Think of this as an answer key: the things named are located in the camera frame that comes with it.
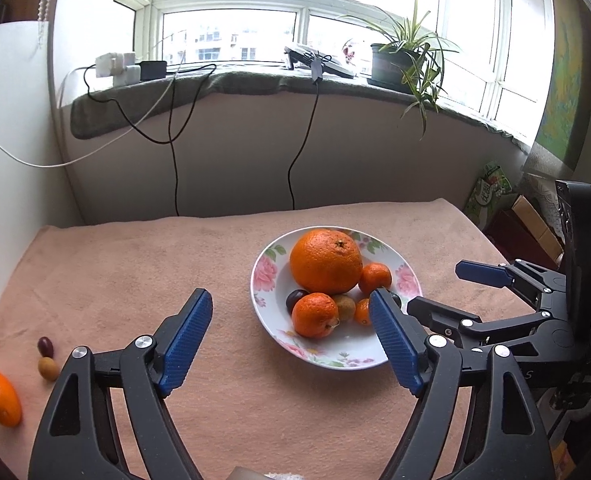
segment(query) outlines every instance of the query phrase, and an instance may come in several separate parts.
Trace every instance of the pink rose print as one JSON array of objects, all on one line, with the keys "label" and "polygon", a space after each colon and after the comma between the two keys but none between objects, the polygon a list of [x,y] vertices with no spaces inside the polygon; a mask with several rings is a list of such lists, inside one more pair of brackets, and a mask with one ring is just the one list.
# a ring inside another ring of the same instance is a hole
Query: pink rose print
[{"label": "pink rose print", "polygon": [[412,300],[416,296],[419,296],[419,286],[416,277],[413,275],[411,267],[407,264],[401,265],[396,270],[395,275],[398,278],[396,286],[398,292]]},{"label": "pink rose print", "polygon": [[292,345],[290,343],[285,343],[284,341],[281,341],[280,339],[276,339],[276,341],[278,343],[280,343],[280,346],[282,346],[282,348],[286,348],[291,353],[293,353],[295,355],[299,355],[300,357],[306,359],[306,353],[299,346]]},{"label": "pink rose print", "polygon": [[264,254],[258,260],[255,273],[253,274],[253,290],[264,290],[269,292],[276,286],[274,281],[278,273],[276,264]]}]

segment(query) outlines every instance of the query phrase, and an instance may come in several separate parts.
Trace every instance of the pink towel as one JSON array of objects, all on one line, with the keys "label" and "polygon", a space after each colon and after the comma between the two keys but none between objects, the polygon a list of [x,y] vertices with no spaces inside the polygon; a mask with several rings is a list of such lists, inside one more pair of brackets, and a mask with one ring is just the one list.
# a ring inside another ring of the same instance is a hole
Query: pink towel
[{"label": "pink towel", "polygon": [[[499,319],[530,311],[506,290],[461,282],[461,259],[497,264],[498,251],[444,200],[372,203],[296,212],[42,229],[0,300],[0,371],[18,390],[24,420],[0,426],[0,456],[26,478],[31,447],[51,390],[36,369],[45,335],[64,364],[78,345],[123,348],[178,312],[196,287],[214,298],[214,316],[184,385],[167,404],[207,480],[234,466],[293,472],[307,480],[375,479],[415,405],[388,364],[341,372],[306,363],[264,331],[250,300],[259,252],[281,234],[310,225],[361,230],[399,251],[426,297]],[[467,410],[457,404],[436,475],[450,472]],[[124,398],[114,395],[131,471],[147,478]]]}]

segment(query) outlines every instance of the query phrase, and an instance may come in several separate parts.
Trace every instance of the flower pot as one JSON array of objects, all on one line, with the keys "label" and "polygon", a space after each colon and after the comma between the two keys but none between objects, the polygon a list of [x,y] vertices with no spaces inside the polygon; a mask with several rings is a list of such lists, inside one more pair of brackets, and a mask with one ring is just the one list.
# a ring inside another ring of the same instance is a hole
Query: flower pot
[{"label": "flower pot", "polygon": [[405,48],[400,49],[398,52],[392,47],[380,50],[383,46],[382,43],[371,45],[373,65],[371,67],[371,79],[368,80],[368,83],[410,94],[409,85],[402,82],[402,70],[410,69],[413,66],[411,56],[417,60],[419,54]]}]

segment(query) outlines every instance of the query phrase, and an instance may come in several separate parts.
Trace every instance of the metal screw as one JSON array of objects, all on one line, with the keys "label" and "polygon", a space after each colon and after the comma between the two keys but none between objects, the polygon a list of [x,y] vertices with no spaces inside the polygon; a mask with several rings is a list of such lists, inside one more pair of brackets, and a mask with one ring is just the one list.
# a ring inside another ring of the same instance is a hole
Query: metal screw
[{"label": "metal screw", "polygon": [[447,339],[439,334],[434,334],[429,337],[429,344],[436,348],[442,348],[443,346],[447,346]]},{"label": "metal screw", "polygon": [[509,350],[504,345],[496,345],[493,348],[493,351],[496,352],[496,354],[499,355],[500,357],[509,357],[511,355],[511,350]]},{"label": "metal screw", "polygon": [[138,339],[136,339],[136,346],[138,348],[148,348],[154,342],[151,339],[151,336],[141,335]]},{"label": "metal screw", "polygon": [[80,357],[84,357],[87,355],[87,347],[86,346],[77,346],[74,348],[74,351],[71,352],[71,357],[74,359],[79,359]]}]

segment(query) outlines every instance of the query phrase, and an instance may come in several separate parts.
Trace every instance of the white wall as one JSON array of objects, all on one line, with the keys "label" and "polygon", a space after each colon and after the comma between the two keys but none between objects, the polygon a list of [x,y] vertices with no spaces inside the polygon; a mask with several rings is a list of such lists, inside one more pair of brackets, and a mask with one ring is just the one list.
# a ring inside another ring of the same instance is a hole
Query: white wall
[{"label": "white wall", "polygon": [[[176,141],[180,213],[187,216],[249,214],[291,207],[289,164],[304,138],[313,95],[212,94],[198,101]],[[189,106],[173,114],[177,132]],[[292,172],[298,208],[337,203],[423,201],[444,197],[464,205],[477,174],[497,160],[512,182],[526,155],[509,139],[444,113],[421,125],[402,105],[321,95],[306,148]],[[164,140],[168,114],[142,129]],[[77,140],[66,136],[69,157],[117,134]],[[69,169],[87,222],[171,216],[173,164],[169,146],[131,132]]]},{"label": "white wall", "polygon": [[[0,25],[0,143],[36,164],[61,162],[37,22]],[[0,152],[0,294],[38,229],[79,222],[64,170],[28,168]]]}]

